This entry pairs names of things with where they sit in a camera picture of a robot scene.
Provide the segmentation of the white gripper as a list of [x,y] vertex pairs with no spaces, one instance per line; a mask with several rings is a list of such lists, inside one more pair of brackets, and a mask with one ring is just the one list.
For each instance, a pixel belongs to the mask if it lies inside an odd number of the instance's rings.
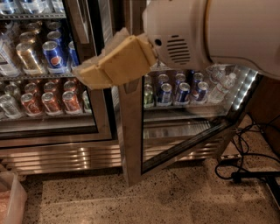
[[85,60],[73,75],[90,89],[104,89],[144,76],[157,56],[169,68],[204,69],[210,65],[206,9],[207,0],[150,0],[143,12],[145,33],[129,35],[122,28],[99,56]]

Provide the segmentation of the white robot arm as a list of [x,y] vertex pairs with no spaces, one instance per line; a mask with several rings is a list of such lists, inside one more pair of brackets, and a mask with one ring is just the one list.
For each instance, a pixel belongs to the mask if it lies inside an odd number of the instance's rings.
[[280,79],[280,0],[150,0],[143,33],[121,29],[73,73],[87,87],[134,81],[161,61],[173,69],[241,65]]

